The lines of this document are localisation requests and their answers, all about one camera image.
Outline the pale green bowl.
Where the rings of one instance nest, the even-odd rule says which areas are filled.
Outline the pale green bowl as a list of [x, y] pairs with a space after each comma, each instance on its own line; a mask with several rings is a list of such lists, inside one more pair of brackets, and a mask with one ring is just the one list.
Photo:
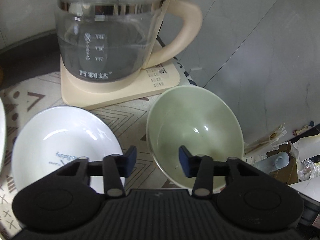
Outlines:
[[244, 137], [232, 110], [214, 93], [193, 85], [174, 87], [156, 99], [148, 114], [146, 139], [159, 169], [185, 189], [191, 189], [195, 179], [184, 175], [180, 146], [214, 161], [244, 156]]

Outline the white plate bakery print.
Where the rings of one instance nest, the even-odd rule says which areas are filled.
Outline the white plate bakery print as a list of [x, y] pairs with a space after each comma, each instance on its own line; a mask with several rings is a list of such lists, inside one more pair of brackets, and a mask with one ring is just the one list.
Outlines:
[[13, 146], [11, 170], [20, 191], [78, 157], [100, 161], [122, 153], [112, 130], [97, 116], [57, 106], [36, 114], [22, 128]]

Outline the white plate sweet print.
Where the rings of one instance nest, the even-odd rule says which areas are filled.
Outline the white plate sweet print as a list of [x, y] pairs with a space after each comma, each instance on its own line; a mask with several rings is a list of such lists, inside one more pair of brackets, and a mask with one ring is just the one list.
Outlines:
[[0, 170], [3, 167], [5, 149], [6, 149], [7, 126], [5, 109], [2, 100], [0, 100]]

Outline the white utensil holder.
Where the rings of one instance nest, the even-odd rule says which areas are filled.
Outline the white utensil holder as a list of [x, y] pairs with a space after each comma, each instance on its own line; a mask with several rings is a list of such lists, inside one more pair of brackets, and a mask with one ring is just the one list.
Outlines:
[[289, 164], [289, 156], [286, 152], [280, 152], [271, 157], [266, 153], [277, 150], [280, 146], [279, 139], [287, 133], [285, 125], [281, 124], [271, 133], [263, 136], [251, 144], [245, 143], [243, 161], [259, 169], [260, 171], [270, 174]]

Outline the cardboard box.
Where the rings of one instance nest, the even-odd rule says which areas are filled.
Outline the cardboard box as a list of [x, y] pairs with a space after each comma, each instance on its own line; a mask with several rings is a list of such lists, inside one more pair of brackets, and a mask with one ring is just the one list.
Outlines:
[[297, 153], [297, 149], [295, 146], [291, 144], [290, 141], [287, 141], [285, 144], [279, 146], [277, 150], [273, 150], [266, 153], [267, 157], [271, 157], [280, 152], [286, 152], [289, 156], [289, 164], [277, 171], [271, 172], [270, 176], [275, 178], [282, 183], [287, 185], [295, 184], [299, 182], [298, 179], [298, 171], [297, 171], [297, 162], [295, 158], [295, 154]]

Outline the cream kettle heating base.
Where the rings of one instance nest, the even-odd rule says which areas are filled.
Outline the cream kettle heating base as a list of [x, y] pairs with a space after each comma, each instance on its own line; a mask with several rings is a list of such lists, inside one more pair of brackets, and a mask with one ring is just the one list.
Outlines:
[[72, 76], [60, 62], [63, 101], [87, 110], [161, 94], [180, 83], [180, 74], [168, 61], [142, 69], [126, 79], [111, 83], [91, 83]]

